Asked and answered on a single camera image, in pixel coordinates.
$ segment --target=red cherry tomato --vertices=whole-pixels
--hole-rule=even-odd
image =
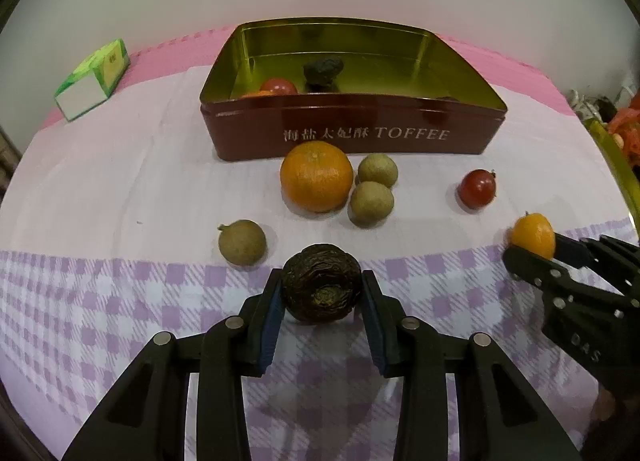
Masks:
[[[487,206],[495,197],[495,173],[481,169],[469,172],[458,187],[458,196],[472,210]]]
[[[284,78],[269,78],[260,86],[260,91],[271,91],[273,94],[298,94],[296,86]]]

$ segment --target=table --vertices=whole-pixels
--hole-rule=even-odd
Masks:
[[[548,78],[448,40],[505,100],[506,121],[479,156],[394,156],[396,208],[384,225],[361,230],[345,210],[292,212],[279,159],[216,158],[198,94],[230,31],[133,54],[108,102],[72,123],[54,112],[18,167],[0,210],[0,377],[42,442],[60,457],[157,331],[203,332],[258,293],[271,267],[329,242],[373,269],[408,314],[440,332],[492,335],[580,444],[597,384],[542,335],[540,295],[500,261],[504,231],[527,210],[571,237],[637,235],[606,163]],[[350,156],[354,168],[361,159]],[[497,172],[497,198],[481,214],[454,199],[474,168]],[[217,226],[239,218],[266,231],[257,267],[230,267],[217,250]],[[187,459],[196,387],[193,376]],[[273,365],[243,387],[254,460],[392,457],[401,384],[378,375],[357,314],[324,327],[286,317]],[[448,387],[456,459],[452,380]]]

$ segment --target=orange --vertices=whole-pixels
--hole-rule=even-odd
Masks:
[[[511,244],[552,259],[556,253],[556,234],[542,214],[527,214],[513,225]]]
[[[275,96],[276,93],[273,91],[252,91],[246,92],[240,98],[253,98],[254,96]]]
[[[280,167],[280,184],[297,206],[328,212],[347,200],[353,168],[346,154],[324,141],[307,141],[292,149]]]

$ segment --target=screw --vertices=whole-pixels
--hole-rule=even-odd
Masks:
[[[405,329],[418,329],[418,327],[420,327],[420,320],[418,320],[415,316],[406,316],[400,323]]]
[[[478,333],[474,335],[474,342],[480,347],[486,347],[491,343],[491,337],[484,333]]]
[[[154,335],[154,343],[157,346],[163,346],[165,344],[168,344],[170,340],[171,340],[171,333],[167,331],[161,331]]]
[[[244,320],[239,316],[230,316],[225,320],[225,326],[229,329],[240,329],[244,325]]]

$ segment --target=dried plum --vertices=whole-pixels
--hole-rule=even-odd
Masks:
[[[362,291],[360,264],[334,245],[311,245],[295,254],[281,279],[289,312],[312,324],[346,317]]]

